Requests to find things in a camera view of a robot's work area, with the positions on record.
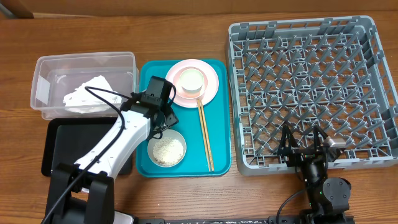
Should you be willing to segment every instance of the transparent container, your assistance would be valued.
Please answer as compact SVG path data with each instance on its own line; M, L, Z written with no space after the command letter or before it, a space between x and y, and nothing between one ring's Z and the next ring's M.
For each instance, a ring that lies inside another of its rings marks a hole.
M36 64L30 106L41 110L43 119L117 116L111 108L85 114L67 110L104 105L66 107L63 103L65 95L100 75L105 77L113 91L127 96L139 91L139 72L131 52L45 56L39 58Z

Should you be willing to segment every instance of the black container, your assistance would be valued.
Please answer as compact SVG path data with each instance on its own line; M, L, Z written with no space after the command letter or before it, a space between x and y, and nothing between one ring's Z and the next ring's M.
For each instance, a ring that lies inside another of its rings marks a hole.
M112 128L116 118L57 118L50 121L44 146L42 174L51 171L62 162L74 164L89 152ZM132 155L120 170L130 174Z

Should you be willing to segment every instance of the teal tray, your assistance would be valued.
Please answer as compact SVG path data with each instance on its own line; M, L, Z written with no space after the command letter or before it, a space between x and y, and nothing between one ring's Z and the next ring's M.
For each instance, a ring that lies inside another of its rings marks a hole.
M232 163L231 132L229 126L228 81L225 65L219 60L207 59L217 72L220 81L216 96L205 105L206 123L213 155L214 172L209 172L201 133L198 108L184 108L173 104L172 108L180 120L172 129L182 134L187 142L187 153L173 167L159 167L148 156L144 141L136 149L136 167L145 177L198 177L225 174ZM146 63L141 70L140 91L147 88L152 76L165 78L170 68L179 60L159 60Z

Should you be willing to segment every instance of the chopsticks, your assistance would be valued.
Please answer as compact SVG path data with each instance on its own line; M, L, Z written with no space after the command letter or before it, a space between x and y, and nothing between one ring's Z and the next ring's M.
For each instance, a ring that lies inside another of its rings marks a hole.
M212 171L214 171L214 163L213 163L213 156L211 155L209 134L207 132L205 110L203 109L203 103L201 102L201 99L197 99L197 103L198 103L201 132L203 134L203 142L205 143L207 166L209 167L209 171L212 172Z

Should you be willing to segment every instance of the gray dish rack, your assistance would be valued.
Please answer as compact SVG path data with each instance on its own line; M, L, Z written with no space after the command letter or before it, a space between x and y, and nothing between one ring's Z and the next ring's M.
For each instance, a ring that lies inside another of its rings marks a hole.
M343 138L331 169L398 163L398 97L370 17L242 22L228 40L240 173L294 172L275 154L283 124L303 147L316 124Z

